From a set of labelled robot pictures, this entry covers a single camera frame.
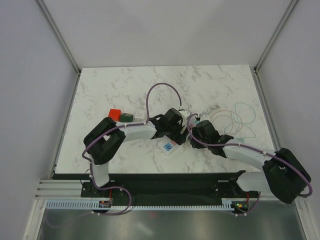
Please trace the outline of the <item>white power strip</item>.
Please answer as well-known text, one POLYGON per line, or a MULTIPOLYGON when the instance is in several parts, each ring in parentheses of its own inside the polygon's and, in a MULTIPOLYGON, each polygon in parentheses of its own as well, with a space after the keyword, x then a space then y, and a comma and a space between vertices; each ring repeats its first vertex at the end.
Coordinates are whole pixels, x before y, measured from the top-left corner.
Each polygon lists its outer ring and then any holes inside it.
POLYGON ((180 147, 175 141, 166 139, 161 140, 157 146, 166 156, 170 156, 180 147))

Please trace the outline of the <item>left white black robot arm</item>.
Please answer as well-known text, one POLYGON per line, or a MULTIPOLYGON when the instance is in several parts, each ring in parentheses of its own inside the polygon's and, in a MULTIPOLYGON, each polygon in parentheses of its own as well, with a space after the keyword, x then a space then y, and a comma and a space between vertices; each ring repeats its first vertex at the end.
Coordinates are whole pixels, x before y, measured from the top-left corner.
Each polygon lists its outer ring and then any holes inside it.
POLYGON ((90 176, 94 180, 92 191, 99 197, 109 193, 109 161, 123 143, 167 137, 177 145, 184 144, 189 115, 185 109, 171 108, 146 122, 121 123, 111 117, 104 118, 83 140, 85 150, 82 157, 90 162, 90 176))

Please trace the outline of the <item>red cube plug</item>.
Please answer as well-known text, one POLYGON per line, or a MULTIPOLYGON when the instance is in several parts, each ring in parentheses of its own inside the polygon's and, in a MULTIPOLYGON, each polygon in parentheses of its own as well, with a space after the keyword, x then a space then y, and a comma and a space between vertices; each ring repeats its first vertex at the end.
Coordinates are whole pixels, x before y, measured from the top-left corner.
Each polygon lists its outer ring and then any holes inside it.
POLYGON ((108 113, 108 117, 110 117, 115 122, 121 121, 122 111, 120 109, 111 108, 108 113))

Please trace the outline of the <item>dark green cube plug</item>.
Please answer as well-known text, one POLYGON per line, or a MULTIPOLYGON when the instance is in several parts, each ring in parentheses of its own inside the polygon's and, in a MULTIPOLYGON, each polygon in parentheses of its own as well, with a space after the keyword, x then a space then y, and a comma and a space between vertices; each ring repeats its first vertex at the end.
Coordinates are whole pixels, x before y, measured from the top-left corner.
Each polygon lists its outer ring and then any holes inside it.
POLYGON ((122 113, 119 117, 121 123, 131 123, 134 120, 134 115, 131 113, 122 113))

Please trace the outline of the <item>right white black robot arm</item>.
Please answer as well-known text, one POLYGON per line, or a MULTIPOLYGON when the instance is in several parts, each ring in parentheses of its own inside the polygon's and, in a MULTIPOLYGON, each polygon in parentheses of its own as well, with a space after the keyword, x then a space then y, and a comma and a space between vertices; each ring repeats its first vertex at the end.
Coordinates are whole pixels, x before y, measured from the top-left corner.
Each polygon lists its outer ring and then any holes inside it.
POLYGON ((297 197, 312 195, 311 177, 289 149, 272 151, 244 144, 230 135, 220 135, 208 120, 187 130, 193 148, 205 147, 216 156, 258 169, 242 171, 235 177, 229 184, 233 196, 240 197, 250 191, 266 192, 290 204, 297 197))

